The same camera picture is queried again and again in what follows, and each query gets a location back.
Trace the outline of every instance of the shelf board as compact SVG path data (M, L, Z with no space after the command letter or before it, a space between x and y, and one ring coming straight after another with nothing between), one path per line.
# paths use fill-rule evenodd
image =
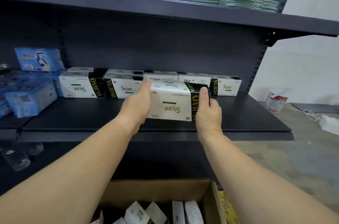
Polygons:
M20 0L115 12L146 14L188 20L204 20L267 28L276 40L305 35L339 35L339 22L255 10L231 9L175 0Z
M245 92L219 96L223 132L291 132ZM122 99L59 98L22 127L35 132L95 132L118 114ZM194 122L146 119L140 132L196 132Z

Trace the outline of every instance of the glass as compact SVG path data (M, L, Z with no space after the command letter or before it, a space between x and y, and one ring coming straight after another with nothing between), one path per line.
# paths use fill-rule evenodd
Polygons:
M33 156L41 153L43 151L43 144L42 143L24 143L24 148L26 152Z
M1 143L0 152L15 171L23 170L31 164L24 148L18 142Z

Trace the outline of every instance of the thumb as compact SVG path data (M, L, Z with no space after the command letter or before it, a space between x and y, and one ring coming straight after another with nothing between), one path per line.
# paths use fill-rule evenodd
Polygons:
M146 80L144 81L141 86L140 86L140 90L139 93L142 94L149 94L150 93L150 86L152 85L152 81L151 80Z
M210 98L206 87L202 87L199 93L199 107L209 107Z

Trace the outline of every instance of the open cardboard box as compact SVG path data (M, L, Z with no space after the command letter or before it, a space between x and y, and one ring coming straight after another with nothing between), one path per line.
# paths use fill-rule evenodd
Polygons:
M171 204L192 200L201 205L205 224L227 224L217 186L210 179L111 181L99 206L127 209L135 201Z

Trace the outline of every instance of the gray floor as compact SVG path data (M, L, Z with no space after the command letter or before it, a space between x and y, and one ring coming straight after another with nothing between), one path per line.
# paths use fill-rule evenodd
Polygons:
M300 111L284 108L274 115L292 129L295 141L235 145L339 214L339 136L321 130L319 121ZM339 114L326 115L339 119Z

